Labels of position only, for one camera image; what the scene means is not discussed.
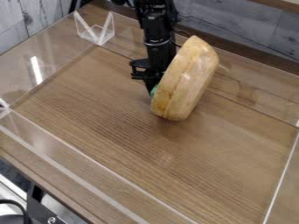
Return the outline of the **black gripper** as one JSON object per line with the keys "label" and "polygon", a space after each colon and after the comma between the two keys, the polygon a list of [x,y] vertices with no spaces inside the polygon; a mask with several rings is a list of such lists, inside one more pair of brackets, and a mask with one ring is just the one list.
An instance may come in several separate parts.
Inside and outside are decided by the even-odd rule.
{"label": "black gripper", "polygon": [[130,66],[133,67],[131,76],[134,79],[145,81],[147,92],[151,93],[173,62],[177,46],[171,40],[157,44],[146,42],[145,46],[147,57],[130,61]]}

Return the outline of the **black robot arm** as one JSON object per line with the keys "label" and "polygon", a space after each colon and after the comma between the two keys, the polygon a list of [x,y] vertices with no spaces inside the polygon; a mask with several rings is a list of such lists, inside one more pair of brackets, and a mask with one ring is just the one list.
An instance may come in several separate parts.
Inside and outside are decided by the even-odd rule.
{"label": "black robot arm", "polygon": [[179,22],[174,0],[134,0],[135,14],[145,30],[147,57],[133,59],[131,76],[142,80],[147,92],[158,86],[177,54],[175,30]]}

